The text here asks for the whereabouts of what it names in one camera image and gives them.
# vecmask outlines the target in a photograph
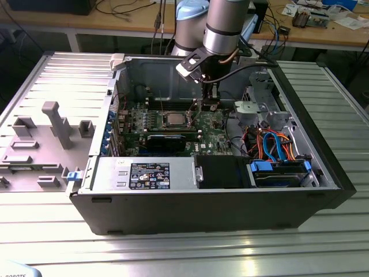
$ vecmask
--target wooden workbench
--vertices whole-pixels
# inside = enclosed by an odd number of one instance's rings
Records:
[[[130,0],[112,0],[112,4],[129,3]],[[327,48],[337,50],[357,50],[365,46],[369,38],[369,29],[360,28],[351,30],[335,22],[330,22],[327,28],[307,27],[304,29],[292,26],[292,17],[283,16],[283,6],[290,3],[288,0],[271,0],[274,16],[281,25],[291,29],[287,45],[293,47]],[[149,0],[138,0],[136,3],[121,7],[121,11],[138,8],[149,4]],[[72,51],[79,51],[76,34],[115,35],[152,37],[153,23],[159,4],[136,10],[124,20],[110,14],[103,14],[97,10],[91,11],[88,16],[75,16],[71,14],[54,14],[40,12],[14,12],[6,4],[9,13],[25,29],[34,29],[46,32],[62,32],[67,34]],[[108,0],[99,5],[101,10],[110,12]],[[369,8],[358,6],[356,12],[368,12]],[[0,28],[14,28],[10,18],[0,9]],[[169,38],[174,31],[174,5],[167,4],[165,12],[164,37]],[[253,34],[252,40],[266,42],[273,39],[269,27],[264,24],[259,34]]]

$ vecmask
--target paper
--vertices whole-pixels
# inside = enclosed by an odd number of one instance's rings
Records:
[[[346,17],[340,20],[336,20],[335,22],[344,27],[350,28],[351,30],[360,29],[364,25],[363,22],[353,19],[351,17]]]
[[[285,16],[295,16],[295,13],[297,12],[298,8],[301,8],[303,10],[314,10],[312,8],[300,6],[300,5],[294,5],[294,4],[287,4],[286,7],[283,9],[282,14]]]

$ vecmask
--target warning label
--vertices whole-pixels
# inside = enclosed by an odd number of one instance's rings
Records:
[[[130,189],[170,189],[169,163],[132,163]]]

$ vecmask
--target motherboard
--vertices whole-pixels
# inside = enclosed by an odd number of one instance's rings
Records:
[[[149,110],[145,104],[119,112],[122,156],[232,155],[224,110]]]

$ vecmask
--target blue latch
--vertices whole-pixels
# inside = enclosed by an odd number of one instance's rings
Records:
[[[106,149],[105,147],[101,147],[100,148],[100,153],[102,153],[103,155],[107,155],[108,154],[108,149]]]
[[[84,171],[71,171],[67,175],[67,181],[82,181]]]
[[[112,127],[109,123],[105,125],[105,130],[110,131],[111,129],[112,129]]]
[[[102,146],[107,146],[109,144],[109,141],[107,141],[107,138],[103,138],[103,142],[101,144]]]
[[[116,113],[113,112],[113,111],[109,111],[108,113],[108,120],[112,120],[112,119],[115,119],[116,118]]]
[[[308,172],[310,172],[310,171],[311,171],[311,165],[310,165],[310,162],[309,162],[308,160],[306,160],[306,161],[304,162],[304,165],[305,165],[306,170],[307,170]]]
[[[251,164],[251,171],[273,171],[273,166],[270,162],[263,160],[254,161]]]

